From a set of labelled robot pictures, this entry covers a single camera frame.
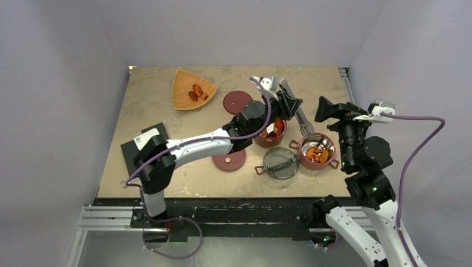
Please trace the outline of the braised pork belly piece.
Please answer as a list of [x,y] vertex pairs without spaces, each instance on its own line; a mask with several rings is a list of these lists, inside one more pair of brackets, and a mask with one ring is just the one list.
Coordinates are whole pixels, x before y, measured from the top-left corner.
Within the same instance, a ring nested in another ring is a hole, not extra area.
[[204,101],[208,99],[208,94],[205,93],[205,92],[203,91],[202,87],[201,87],[199,84],[197,84],[197,83],[193,84],[193,92],[194,92],[200,99],[202,99],[202,100],[204,100]]

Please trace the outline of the red white shrimp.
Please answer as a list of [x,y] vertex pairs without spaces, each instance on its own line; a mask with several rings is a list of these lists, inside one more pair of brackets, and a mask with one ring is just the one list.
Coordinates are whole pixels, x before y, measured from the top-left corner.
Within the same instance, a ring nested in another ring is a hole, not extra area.
[[274,137],[277,138],[278,136],[280,136],[283,133],[284,128],[285,128],[285,124],[283,120],[275,121],[274,127],[273,127]]

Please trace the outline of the orange fried chicken wing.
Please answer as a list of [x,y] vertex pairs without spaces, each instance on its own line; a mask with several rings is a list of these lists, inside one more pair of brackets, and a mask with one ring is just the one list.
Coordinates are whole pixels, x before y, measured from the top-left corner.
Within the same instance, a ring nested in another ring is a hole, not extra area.
[[316,147],[309,147],[305,153],[305,157],[309,160],[319,160],[320,156],[323,154],[324,150],[320,150]]

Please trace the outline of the steel food tongs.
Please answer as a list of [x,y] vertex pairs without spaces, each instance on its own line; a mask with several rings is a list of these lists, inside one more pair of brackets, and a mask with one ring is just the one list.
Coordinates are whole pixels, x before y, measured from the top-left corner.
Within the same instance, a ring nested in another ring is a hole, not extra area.
[[[287,80],[285,78],[282,78],[279,81],[279,86],[280,88],[286,92],[288,95],[291,97],[294,97],[293,91],[291,90]],[[301,106],[296,111],[295,115],[297,122],[299,124],[300,132],[303,137],[308,137],[314,133],[314,128],[309,119],[306,117],[305,113],[303,112]]]

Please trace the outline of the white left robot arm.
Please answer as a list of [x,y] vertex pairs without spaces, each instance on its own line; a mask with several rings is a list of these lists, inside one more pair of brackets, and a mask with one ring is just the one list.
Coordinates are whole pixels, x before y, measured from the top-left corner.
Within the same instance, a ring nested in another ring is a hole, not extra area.
[[165,139],[156,128],[134,139],[138,149],[133,159],[135,171],[125,181],[140,180],[141,201],[145,208],[144,220],[154,228],[166,220],[164,190],[179,167],[206,157],[227,155],[246,149],[276,120],[291,120],[303,100],[294,97],[289,87],[274,76],[253,76],[263,101],[251,101],[235,115],[231,122],[210,133],[187,139]]

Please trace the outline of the white round rice cracker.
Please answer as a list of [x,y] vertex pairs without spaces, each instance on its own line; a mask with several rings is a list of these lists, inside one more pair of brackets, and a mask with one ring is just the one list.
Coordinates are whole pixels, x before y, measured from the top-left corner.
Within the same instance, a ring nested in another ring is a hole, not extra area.
[[274,132],[274,130],[276,130],[275,123],[270,123],[267,126],[265,131],[266,131],[267,135],[270,135],[272,132]]

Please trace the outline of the orange fried cutlet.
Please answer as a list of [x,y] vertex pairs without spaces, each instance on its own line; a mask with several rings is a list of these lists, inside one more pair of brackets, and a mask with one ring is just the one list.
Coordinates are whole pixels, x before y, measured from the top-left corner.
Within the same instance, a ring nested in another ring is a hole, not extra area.
[[193,102],[198,102],[199,96],[195,92],[189,91],[188,96]]

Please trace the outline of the glass lid with red clasp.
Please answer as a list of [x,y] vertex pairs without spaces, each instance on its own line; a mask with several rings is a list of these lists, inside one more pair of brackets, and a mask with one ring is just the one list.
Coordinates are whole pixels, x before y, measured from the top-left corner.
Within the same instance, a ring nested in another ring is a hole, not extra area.
[[299,170],[298,156],[290,149],[273,147],[263,156],[262,165],[256,166],[257,175],[267,174],[276,180],[291,179]]

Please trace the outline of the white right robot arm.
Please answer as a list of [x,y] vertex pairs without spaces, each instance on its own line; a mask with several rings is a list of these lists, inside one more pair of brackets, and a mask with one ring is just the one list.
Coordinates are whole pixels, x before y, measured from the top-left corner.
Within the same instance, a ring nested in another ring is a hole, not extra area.
[[365,213],[374,239],[332,195],[313,204],[312,218],[319,226],[333,228],[358,253],[367,266],[425,266],[400,218],[399,197],[383,170],[392,165],[390,144],[378,136],[366,137],[372,123],[390,123],[395,105],[376,100],[368,110],[353,103],[334,104],[319,98],[315,122],[335,118],[327,129],[338,133],[341,170],[347,190]]

